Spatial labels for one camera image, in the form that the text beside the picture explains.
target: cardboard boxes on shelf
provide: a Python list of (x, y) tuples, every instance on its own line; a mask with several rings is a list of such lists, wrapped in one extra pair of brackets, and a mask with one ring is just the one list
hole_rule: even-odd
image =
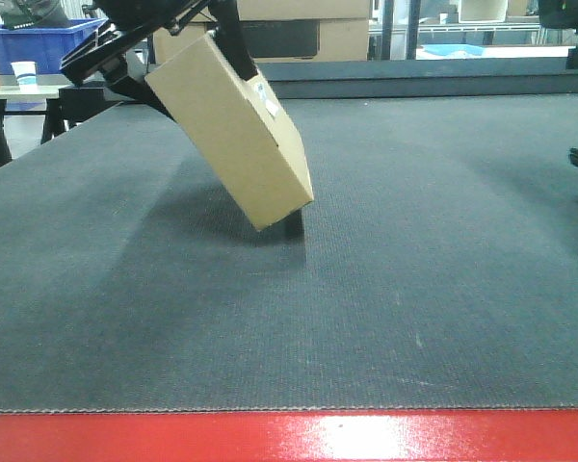
[(242, 80), (208, 34), (146, 80), (257, 230), (313, 200), (298, 129), (266, 79)]
[[(259, 62), (365, 61), (370, 0), (238, 0), (246, 41)], [(154, 35), (158, 63), (214, 27), (204, 12), (173, 38)]]

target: box label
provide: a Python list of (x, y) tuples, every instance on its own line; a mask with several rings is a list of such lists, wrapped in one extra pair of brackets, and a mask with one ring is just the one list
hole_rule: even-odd
[(266, 93), (266, 88), (264, 87), (264, 85), (259, 82), (258, 84), (256, 84), (254, 86), (254, 90), (257, 92), (257, 94), (259, 95), (259, 99), (261, 99), (261, 101), (263, 101), (263, 104), (266, 105), (266, 109), (268, 110), (268, 112), (270, 113), (270, 115), (273, 118), (276, 118), (278, 111), (280, 110), (280, 108), (278, 107), (278, 105), (276, 105), (275, 103), (273, 103), (270, 98), (268, 98), (268, 94)]

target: black table leg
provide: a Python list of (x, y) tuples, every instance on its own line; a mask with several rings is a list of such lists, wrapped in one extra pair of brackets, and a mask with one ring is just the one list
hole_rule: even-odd
[(42, 125), (42, 137), (40, 143), (48, 142), (54, 137), (65, 132), (65, 122), (62, 118), (59, 99), (48, 99), (45, 121)]
[(7, 100), (0, 99), (0, 122), (4, 125), (4, 115), (7, 112)]

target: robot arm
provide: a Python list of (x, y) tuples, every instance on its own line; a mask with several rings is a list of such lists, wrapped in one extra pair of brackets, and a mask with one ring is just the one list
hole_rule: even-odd
[(162, 27), (178, 35), (205, 8), (218, 21), (215, 42), (238, 75), (248, 80), (257, 73), (236, 0), (95, 0), (94, 6), (109, 20), (63, 58), (62, 72), (75, 85), (100, 71), (111, 90), (169, 116), (145, 82), (145, 66), (129, 50)]

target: cardboard box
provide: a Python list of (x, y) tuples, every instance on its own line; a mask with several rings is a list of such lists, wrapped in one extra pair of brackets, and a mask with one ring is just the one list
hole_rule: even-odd
[(260, 63), (346, 62), (368, 59), (368, 20), (322, 20), (319, 25), (319, 49), (312, 57), (258, 58)]
[(209, 34), (145, 79), (255, 229), (313, 200), (291, 118), (265, 78), (240, 79)]
[(508, 0), (459, 0), (459, 23), (503, 22)]
[[(371, 0), (238, 0), (238, 11), (243, 21), (370, 18)], [(209, 15), (205, 10), (194, 21)]]
[[(290, 30), (283, 31), (281, 27), (276, 30), (270, 30), (270, 39), (260, 40), (261, 43), (275, 43), (279, 51), (279, 56), (269, 56), (265, 58), (257, 56), (256, 43), (249, 47), (249, 51), (256, 61), (259, 62), (300, 62), (309, 60), (313, 62), (332, 62), (332, 61), (366, 61), (368, 58), (368, 28), (367, 19), (334, 19), (334, 20), (316, 20), (317, 31), (313, 37), (316, 46), (314, 56), (308, 53), (307, 56), (291, 56), (291, 53), (282, 53), (283, 44), (287, 48), (295, 49), (295, 41), (292, 40)], [(263, 27), (269, 24), (278, 24), (277, 22), (252, 23), (245, 22), (245, 34), (248, 35), (249, 26), (262, 24)], [(154, 48), (156, 51), (156, 62), (164, 63), (169, 58), (177, 54), (184, 47), (193, 43), (196, 39), (206, 33), (211, 24), (197, 23), (189, 24), (182, 34), (178, 37), (172, 37), (162, 29), (154, 34)]]
[(528, 0), (508, 0), (508, 16), (526, 16)]

